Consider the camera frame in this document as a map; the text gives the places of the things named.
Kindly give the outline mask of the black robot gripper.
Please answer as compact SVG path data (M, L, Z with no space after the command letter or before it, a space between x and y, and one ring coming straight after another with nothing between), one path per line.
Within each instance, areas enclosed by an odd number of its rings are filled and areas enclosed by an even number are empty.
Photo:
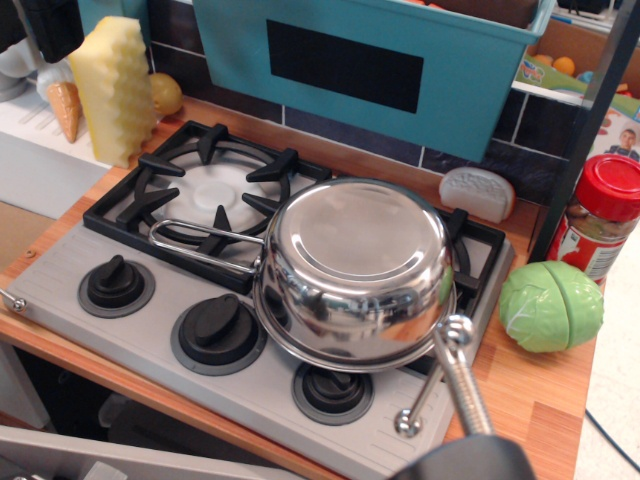
M79 4L74 0L2 1L1 52L29 38L47 63L57 63L84 41Z

